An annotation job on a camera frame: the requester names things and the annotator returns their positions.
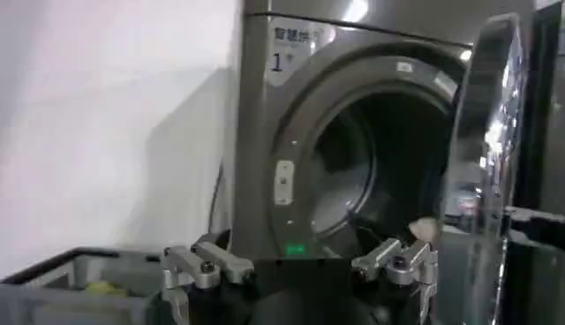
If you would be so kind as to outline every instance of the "washing machine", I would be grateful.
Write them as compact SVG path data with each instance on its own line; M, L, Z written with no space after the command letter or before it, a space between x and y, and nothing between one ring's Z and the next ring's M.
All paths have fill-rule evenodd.
M354 256L410 241L408 224L441 208L473 43L508 12L527 53L532 1L246 1L231 251Z

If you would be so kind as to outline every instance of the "screw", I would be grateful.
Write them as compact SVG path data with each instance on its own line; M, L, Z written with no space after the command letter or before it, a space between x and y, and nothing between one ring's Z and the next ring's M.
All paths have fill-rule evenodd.
M200 264L200 271L204 274L212 273L214 269L215 264L212 261L203 261L202 264Z
M253 283L257 278L257 274L254 271L248 271L244 275L244 283Z
M395 268L400 268L400 269L408 268L408 264L406 263L406 260L402 256L395 256L392 263L395 266Z
M367 282L368 274L364 269L354 268L351 272L352 272L354 281L359 281L361 283Z

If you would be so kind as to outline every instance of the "washing machine drum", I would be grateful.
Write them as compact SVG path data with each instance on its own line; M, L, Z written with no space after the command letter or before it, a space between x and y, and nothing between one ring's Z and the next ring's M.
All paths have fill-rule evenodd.
M310 158L318 240L341 254L356 246L343 235L410 240L407 224L437 212L450 126L439 102L403 92L369 95L339 113Z
M310 126L299 121L275 162L282 252L351 256L386 237L413 240L408 224L439 208L453 111L449 98L391 81L344 96ZM281 163L295 169L291 204ZM308 236L322 253L301 247Z

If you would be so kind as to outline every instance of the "washing machine door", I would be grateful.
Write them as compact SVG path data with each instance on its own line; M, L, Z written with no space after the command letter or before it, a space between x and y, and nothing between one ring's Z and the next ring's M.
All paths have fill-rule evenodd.
M497 322L524 104L520 35L516 15L490 19L463 81L439 216L440 323Z

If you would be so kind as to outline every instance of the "plastic crate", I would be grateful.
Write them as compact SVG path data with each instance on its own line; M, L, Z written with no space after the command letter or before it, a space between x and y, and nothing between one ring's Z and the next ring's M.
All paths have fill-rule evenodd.
M127 292L84 291L106 281ZM77 248L0 283L2 325L168 324L157 255Z

